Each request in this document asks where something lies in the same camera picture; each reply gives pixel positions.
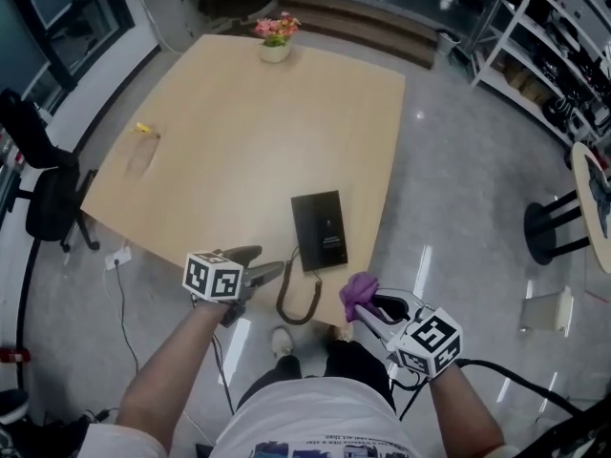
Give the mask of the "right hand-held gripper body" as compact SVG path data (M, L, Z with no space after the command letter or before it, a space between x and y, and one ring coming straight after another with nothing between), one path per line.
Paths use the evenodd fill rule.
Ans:
M462 327L442 308L420 322L408 322L386 343L400 367L436 378L463 350Z

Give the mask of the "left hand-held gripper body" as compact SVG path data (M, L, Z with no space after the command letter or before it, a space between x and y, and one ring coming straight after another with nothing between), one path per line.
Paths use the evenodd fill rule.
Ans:
M182 286L191 294L192 302L215 302L228 306L222 326L230 326L239 319L252 287L245 286L245 270L224 258L222 250L188 253L182 276Z

